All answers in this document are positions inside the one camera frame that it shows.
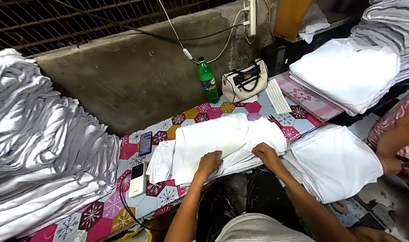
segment green plastic bottle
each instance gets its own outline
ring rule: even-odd
[[[215,77],[213,76],[211,66],[205,62],[204,57],[198,58],[198,78],[202,81],[202,86],[206,98],[210,103],[216,103],[219,101],[217,85],[215,84]]]

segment forearm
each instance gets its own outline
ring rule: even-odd
[[[279,178],[286,185],[285,190],[293,205],[319,242],[357,241],[346,228],[341,226],[337,218],[317,202],[288,171]]]
[[[378,156],[394,157],[403,147],[409,145],[409,115],[401,117],[380,138]]]
[[[200,175],[194,176],[191,186],[170,225],[165,242],[191,242],[194,240],[200,193],[206,179],[207,177]]]

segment scissors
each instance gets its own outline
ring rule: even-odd
[[[274,123],[276,123],[277,126],[278,126],[280,129],[283,128],[283,126],[276,120],[276,118],[275,118],[273,115],[269,115],[269,118],[270,118]]]

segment bottle label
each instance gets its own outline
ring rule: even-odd
[[[209,80],[202,81],[203,89],[211,90],[215,88],[215,77]]]

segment person's hand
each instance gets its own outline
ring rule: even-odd
[[[288,174],[291,175],[291,173],[281,163],[275,149],[266,143],[263,142],[258,144],[252,149],[251,152],[255,153],[255,155],[257,155],[266,165],[266,167],[275,173],[279,178],[287,176]]]
[[[216,171],[220,167],[221,163],[223,162],[223,160],[220,159],[222,153],[222,151],[217,150],[204,155],[200,159],[200,164],[198,165],[195,176],[199,176],[206,180],[214,171]]]

